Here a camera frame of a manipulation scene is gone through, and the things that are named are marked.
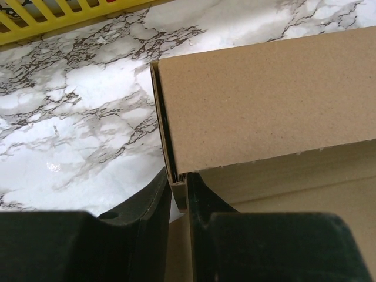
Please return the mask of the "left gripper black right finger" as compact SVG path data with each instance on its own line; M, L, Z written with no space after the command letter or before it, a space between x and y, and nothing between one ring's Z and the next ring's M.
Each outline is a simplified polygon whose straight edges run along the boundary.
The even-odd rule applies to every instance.
M194 281L371 281L349 227L321 212L240 213L187 175Z

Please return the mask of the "brown cardboard box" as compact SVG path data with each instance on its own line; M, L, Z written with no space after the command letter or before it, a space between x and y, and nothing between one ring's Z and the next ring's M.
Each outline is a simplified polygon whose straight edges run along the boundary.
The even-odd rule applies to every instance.
M194 281L189 173L240 213L338 216L375 280L374 27L163 58L150 71L185 212L170 231L170 281Z

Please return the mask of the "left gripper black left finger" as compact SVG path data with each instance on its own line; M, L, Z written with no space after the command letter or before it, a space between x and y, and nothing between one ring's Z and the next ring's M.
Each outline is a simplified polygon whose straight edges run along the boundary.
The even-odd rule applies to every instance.
M2 281L163 281L171 190L161 170L95 217L86 211L1 213Z

